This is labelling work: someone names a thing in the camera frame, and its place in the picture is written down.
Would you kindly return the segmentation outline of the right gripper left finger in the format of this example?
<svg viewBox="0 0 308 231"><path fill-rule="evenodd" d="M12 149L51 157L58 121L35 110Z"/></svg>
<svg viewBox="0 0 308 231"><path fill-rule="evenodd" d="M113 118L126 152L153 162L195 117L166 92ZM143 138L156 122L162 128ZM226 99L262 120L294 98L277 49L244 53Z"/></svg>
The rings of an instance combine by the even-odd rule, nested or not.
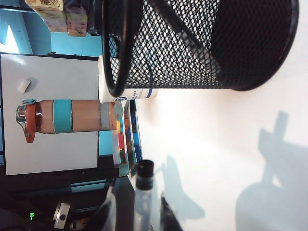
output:
<svg viewBox="0 0 308 231"><path fill-rule="evenodd" d="M99 222L98 231L116 230L116 197L113 193L113 186L107 191L106 199L98 210Z"/></svg>

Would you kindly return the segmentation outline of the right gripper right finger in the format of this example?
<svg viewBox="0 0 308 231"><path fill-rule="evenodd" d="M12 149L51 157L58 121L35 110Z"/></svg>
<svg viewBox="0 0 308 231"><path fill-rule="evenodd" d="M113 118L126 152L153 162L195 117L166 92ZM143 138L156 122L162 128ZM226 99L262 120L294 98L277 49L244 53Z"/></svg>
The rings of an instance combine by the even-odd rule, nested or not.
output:
<svg viewBox="0 0 308 231"><path fill-rule="evenodd" d="M167 203L164 196L161 196L160 230L161 231L183 231L180 223L176 219L171 207Z"/></svg>

